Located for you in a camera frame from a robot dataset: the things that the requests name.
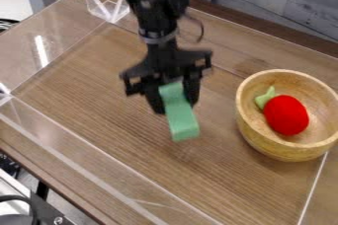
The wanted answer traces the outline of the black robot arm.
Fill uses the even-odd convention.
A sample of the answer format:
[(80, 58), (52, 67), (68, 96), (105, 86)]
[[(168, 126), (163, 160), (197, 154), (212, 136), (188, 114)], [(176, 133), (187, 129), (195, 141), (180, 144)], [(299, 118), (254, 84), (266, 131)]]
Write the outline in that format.
[(189, 0), (125, 0), (139, 24), (147, 53), (120, 73), (125, 94), (145, 97), (156, 114), (165, 112), (160, 87), (179, 82), (189, 104), (199, 100), (203, 72), (211, 68), (212, 51), (177, 46), (177, 20), (187, 16)]

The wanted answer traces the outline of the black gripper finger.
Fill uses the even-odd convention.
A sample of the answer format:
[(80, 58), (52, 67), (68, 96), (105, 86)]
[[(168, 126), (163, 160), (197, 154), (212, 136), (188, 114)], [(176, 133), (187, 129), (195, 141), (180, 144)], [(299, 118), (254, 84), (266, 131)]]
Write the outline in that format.
[(165, 108), (157, 86), (148, 86), (145, 88), (145, 98), (153, 112), (156, 114), (164, 114)]
[(183, 77), (184, 96), (191, 106), (197, 103), (200, 89), (200, 75), (197, 72), (189, 73)]

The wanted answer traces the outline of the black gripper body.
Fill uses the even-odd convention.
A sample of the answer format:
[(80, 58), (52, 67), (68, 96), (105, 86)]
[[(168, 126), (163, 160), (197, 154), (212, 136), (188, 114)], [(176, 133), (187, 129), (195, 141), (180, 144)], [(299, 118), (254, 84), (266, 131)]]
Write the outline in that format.
[(199, 82), (203, 72), (211, 68), (210, 49), (184, 49), (172, 39), (164, 44), (148, 44), (143, 60), (120, 73), (125, 94), (144, 94), (148, 86), (171, 83), (181, 79)]

